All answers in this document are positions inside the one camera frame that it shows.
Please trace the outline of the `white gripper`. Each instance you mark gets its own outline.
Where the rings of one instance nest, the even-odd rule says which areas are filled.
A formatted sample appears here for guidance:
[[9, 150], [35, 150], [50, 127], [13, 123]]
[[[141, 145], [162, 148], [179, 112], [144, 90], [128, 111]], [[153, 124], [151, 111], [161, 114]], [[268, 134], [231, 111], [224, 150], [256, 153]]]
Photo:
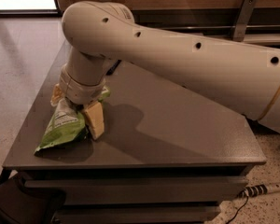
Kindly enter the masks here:
[[56, 106], [66, 96], [76, 105], [85, 105], [83, 108], [85, 122], [89, 127], [92, 138], [97, 140], [105, 131], [103, 106], [100, 102], [96, 101], [104, 85], [104, 78], [97, 85], [81, 84], [70, 77], [66, 71], [66, 65], [63, 65], [59, 84], [56, 84], [53, 88], [50, 104]]

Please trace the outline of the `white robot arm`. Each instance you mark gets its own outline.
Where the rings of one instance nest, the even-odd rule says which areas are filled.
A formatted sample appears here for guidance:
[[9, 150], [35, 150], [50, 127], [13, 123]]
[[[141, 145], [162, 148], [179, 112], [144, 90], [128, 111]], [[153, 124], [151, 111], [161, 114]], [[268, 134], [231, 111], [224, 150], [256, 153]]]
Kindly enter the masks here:
[[148, 28], [118, 3], [74, 3], [62, 28], [72, 48], [59, 86], [77, 105], [97, 100], [122, 60], [280, 133], [280, 49]]

